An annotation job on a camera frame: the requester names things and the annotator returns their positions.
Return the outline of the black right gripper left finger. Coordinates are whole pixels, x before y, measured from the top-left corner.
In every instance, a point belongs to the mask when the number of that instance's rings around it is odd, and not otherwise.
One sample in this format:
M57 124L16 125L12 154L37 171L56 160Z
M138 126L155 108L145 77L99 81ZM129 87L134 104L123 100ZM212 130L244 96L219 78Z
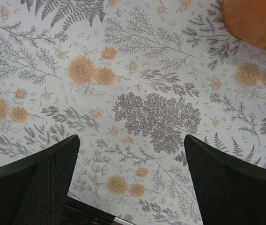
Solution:
M60 224L79 148L72 135L0 166L0 225Z

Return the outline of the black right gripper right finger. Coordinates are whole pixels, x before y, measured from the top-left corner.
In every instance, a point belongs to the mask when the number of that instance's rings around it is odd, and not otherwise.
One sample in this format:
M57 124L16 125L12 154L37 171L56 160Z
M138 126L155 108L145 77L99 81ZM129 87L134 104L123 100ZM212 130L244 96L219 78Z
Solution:
M266 169L192 135L184 148L203 224L266 225Z

